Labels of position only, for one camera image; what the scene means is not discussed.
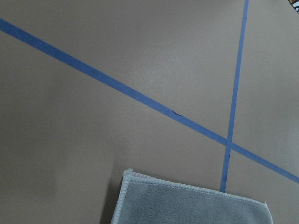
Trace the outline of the pink grey microfibre towel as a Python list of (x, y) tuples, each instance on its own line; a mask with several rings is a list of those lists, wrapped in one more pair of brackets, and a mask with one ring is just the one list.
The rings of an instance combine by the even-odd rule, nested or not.
[(266, 203), (124, 171), (113, 224), (271, 224)]

